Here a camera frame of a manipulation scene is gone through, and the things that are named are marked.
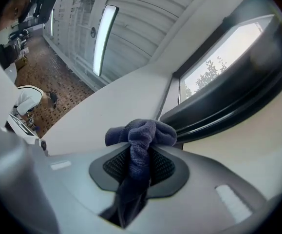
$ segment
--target window frame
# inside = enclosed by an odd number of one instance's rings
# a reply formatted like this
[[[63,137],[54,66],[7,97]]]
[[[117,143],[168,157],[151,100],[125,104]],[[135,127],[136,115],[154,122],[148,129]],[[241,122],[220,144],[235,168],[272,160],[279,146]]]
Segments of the window frame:
[[[179,92],[179,103],[178,103],[178,105],[186,100],[186,99],[185,99],[185,100],[183,100],[183,101],[181,102],[181,96],[182,96],[182,95],[181,95],[181,91],[182,91],[182,89],[183,89],[183,85],[182,85],[183,79],[188,78],[188,77],[189,77],[190,75],[192,75],[195,71],[197,71],[197,69],[201,66],[201,64],[203,64],[204,61],[208,60],[208,59],[210,58],[209,56],[212,56],[212,54],[215,53],[215,52],[225,43],[225,41],[227,41],[227,40],[233,35],[233,33],[234,33],[235,31],[237,31],[237,29],[239,29],[239,28],[242,27],[242,26],[252,24],[252,23],[254,23],[254,22],[258,21],[258,20],[263,20],[263,19],[267,19],[267,18],[271,18],[271,20],[272,20],[272,18],[273,18],[274,16],[275,16],[275,15],[272,14],[272,15],[265,15],[265,16],[261,16],[261,17],[249,19],[249,20],[246,20],[246,21],[244,21],[244,22],[241,22],[241,23],[238,23],[238,24],[232,26],[229,30],[227,30],[227,32],[226,32],[212,47],[210,47],[209,50],[208,50],[190,69],[188,69],[188,70],[179,78],[179,80],[180,80],[180,92]],[[244,54],[248,49],[250,49],[250,47],[254,44],[254,42],[255,42],[259,37],[260,37],[260,36],[258,36],[258,37],[252,42],[252,44],[251,44],[242,54]]]
[[[205,110],[205,107],[201,108],[200,106],[202,103],[209,102],[209,98],[215,100],[217,98],[216,96],[219,96],[218,93],[215,93],[216,89],[222,89],[222,93],[228,95],[231,89],[229,91],[226,89],[227,82],[232,81],[232,79],[237,79],[237,76],[239,78],[244,76],[246,74],[244,73],[244,67],[246,65],[251,65],[252,67],[252,64],[249,62],[250,52],[254,48],[261,49],[261,42],[263,42],[263,39],[265,38],[262,36],[268,34],[268,32],[271,34],[272,28],[275,29],[274,27],[280,23],[276,17],[279,13],[274,6],[270,6],[271,3],[272,0],[244,0],[230,16],[223,20],[221,25],[197,49],[197,51],[173,73],[156,119],[175,128],[178,134],[178,143],[186,143],[201,139],[224,131],[242,122],[262,109],[282,90],[282,70],[278,70],[274,67],[272,72],[266,72],[265,75],[258,77],[258,79],[255,80],[255,83],[251,83],[249,86],[243,84],[244,94],[239,94],[240,99],[237,99],[237,95],[234,95],[233,101],[225,101],[225,108],[217,107],[217,111],[212,110],[212,112],[210,112],[211,110],[208,110],[208,114],[201,114],[199,117],[192,117],[189,115],[190,112],[196,112],[198,106],[200,111],[207,111]],[[262,38],[261,40],[254,42],[249,49],[247,49],[247,51],[245,51],[245,53],[225,71],[224,74],[219,75],[206,87],[179,104],[181,78],[194,68],[198,61],[206,55],[232,27],[271,14],[275,15],[264,32],[259,36],[258,39]],[[282,29],[277,29],[274,32],[276,32],[282,40]],[[249,78],[252,79],[255,79],[256,76],[258,76],[254,70],[251,70],[249,75]],[[175,94],[174,90],[176,89],[178,90],[177,102],[172,102],[171,94]]]

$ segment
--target person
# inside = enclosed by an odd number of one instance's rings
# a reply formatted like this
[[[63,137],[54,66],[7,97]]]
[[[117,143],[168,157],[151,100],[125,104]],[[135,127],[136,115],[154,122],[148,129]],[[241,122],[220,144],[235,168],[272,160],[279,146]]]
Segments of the person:
[[[57,96],[54,92],[44,92],[34,86],[21,86],[18,89],[19,97],[13,113],[18,113],[23,120],[28,121],[28,111],[40,103],[48,108],[56,108]]]

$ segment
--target fluorescent light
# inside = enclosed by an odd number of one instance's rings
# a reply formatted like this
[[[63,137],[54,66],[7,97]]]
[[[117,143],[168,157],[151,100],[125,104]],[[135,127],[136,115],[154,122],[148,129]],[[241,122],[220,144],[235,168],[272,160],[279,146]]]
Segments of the fluorescent light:
[[[93,72],[100,76],[102,73],[103,59],[107,40],[110,35],[113,22],[116,18],[119,8],[112,5],[106,5],[102,15],[100,27],[98,28],[96,44],[93,59]]]
[[[53,36],[53,14],[54,14],[54,10],[52,10],[51,12],[51,36]]]

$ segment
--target gray towel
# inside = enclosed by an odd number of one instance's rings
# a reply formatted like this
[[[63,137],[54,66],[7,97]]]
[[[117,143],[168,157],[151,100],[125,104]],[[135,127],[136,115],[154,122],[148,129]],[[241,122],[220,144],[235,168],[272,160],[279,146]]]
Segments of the gray towel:
[[[176,131],[172,127],[151,119],[136,119],[125,127],[110,128],[105,134],[106,146],[120,142],[131,144],[129,176],[144,182],[150,180],[150,144],[173,146],[176,140]]]

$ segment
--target patterned floor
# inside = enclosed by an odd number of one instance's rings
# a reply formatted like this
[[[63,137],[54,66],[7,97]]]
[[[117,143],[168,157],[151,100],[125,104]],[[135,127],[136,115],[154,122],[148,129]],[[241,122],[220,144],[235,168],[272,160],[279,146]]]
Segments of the patterned floor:
[[[42,36],[30,38],[27,47],[29,64],[19,70],[15,85],[33,85],[53,91],[58,97],[56,109],[41,105],[33,110],[40,138],[68,111],[94,92],[66,67]]]

